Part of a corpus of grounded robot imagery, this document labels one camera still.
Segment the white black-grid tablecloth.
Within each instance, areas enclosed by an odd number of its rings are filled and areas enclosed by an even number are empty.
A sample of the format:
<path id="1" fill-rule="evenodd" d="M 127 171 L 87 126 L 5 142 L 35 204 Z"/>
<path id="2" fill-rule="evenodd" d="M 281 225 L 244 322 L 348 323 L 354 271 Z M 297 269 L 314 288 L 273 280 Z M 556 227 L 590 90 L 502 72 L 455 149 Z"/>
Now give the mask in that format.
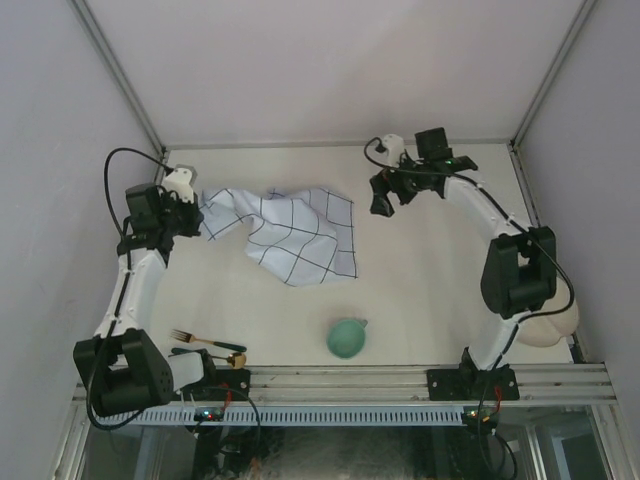
<path id="1" fill-rule="evenodd" d="M 248 228 L 244 253 L 292 287 L 356 279 L 354 202 L 327 188 L 264 195 L 233 188 L 202 192 L 200 230 L 217 241 Z"/>

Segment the gold fork green handle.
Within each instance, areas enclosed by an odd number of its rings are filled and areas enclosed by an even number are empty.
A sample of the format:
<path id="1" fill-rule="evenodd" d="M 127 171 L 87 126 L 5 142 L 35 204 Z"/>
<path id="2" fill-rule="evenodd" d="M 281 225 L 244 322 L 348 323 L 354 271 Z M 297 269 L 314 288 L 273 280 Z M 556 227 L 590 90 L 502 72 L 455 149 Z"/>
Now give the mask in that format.
<path id="1" fill-rule="evenodd" d="M 236 351 L 240 353 L 245 353 L 247 351 L 247 348 L 245 346 L 228 343 L 228 342 L 204 339 L 201 337 L 197 337 L 193 333 L 186 332 L 184 330 L 172 329 L 170 331 L 170 337 L 174 340 L 177 340 L 179 342 L 186 343 L 186 344 L 202 343 L 202 344 L 207 344 L 214 347 L 218 347 L 218 348 L 222 348 L 230 351 Z"/>

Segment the gold spoon green handle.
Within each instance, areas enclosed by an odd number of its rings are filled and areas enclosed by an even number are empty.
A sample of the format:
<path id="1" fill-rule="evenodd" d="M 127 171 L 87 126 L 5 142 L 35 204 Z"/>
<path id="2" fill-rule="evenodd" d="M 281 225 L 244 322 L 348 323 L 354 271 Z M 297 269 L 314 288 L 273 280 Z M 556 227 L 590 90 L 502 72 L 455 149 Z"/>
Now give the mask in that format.
<path id="1" fill-rule="evenodd" d="M 224 360 L 233 370 L 243 369 L 247 362 L 247 357 L 243 352 L 232 352 L 227 356 L 211 355 L 212 359 Z"/>

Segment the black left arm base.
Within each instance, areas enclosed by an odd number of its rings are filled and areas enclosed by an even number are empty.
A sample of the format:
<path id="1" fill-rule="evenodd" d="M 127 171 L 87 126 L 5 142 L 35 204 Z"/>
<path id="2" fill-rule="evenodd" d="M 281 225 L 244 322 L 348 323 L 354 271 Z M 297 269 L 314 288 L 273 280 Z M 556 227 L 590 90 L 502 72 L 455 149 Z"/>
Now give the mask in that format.
<path id="1" fill-rule="evenodd" d="M 219 369 L 213 375 L 190 384 L 173 394 L 174 401 L 223 402 L 231 395 L 232 401 L 245 401 L 249 397 L 251 372 L 248 369 Z"/>

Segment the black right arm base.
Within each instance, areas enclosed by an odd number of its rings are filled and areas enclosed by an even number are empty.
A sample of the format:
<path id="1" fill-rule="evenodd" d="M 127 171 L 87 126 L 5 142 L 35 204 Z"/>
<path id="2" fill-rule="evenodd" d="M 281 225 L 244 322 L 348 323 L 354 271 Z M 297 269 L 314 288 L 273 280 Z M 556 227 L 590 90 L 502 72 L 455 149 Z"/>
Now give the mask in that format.
<path id="1" fill-rule="evenodd" d="M 502 400 L 516 401 L 520 392 L 515 372 L 509 367 L 493 371 L 464 371 L 439 368 L 426 371 L 429 399 L 432 401 Z"/>

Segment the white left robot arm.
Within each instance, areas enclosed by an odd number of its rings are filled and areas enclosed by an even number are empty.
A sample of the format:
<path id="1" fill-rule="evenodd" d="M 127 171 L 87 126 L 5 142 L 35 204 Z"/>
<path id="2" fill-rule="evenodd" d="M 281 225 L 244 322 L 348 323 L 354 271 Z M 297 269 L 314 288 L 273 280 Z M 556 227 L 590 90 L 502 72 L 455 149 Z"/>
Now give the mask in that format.
<path id="1" fill-rule="evenodd" d="M 128 189 L 126 202 L 112 298 L 93 336 L 73 349 L 93 417 L 138 414 L 169 403 L 182 388 L 206 400 L 219 387 L 203 354 L 165 355 L 146 331 L 175 237 L 200 233 L 197 194 L 188 183 L 165 180 Z"/>

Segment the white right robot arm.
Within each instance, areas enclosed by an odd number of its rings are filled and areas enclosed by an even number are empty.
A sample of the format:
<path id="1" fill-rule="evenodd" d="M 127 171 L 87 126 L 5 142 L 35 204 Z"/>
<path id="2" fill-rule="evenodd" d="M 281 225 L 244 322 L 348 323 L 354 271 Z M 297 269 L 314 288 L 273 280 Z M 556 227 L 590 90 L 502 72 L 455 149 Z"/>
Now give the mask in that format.
<path id="1" fill-rule="evenodd" d="M 466 350 L 473 363 L 459 374 L 461 391 L 480 399 L 492 391 L 492 369 L 503 361 L 519 326 L 539 315 L 557 290 L 556 240 L 548 227 L 532 227 L 503 208 L 485 186 L 478 165 L 457 156 L 443 128 L 415 136 L 418 156 L 412 158 L 404 140 L 395 134 L 375 137 L 363 149 L 365 158 L 379 167 L 369 180 L 370 211 L 394 214 L 390 196 L 402 205 L 430 191 L 467 215 L 487 245 L 480 280 L 483 301 L 496 318 Z"/>

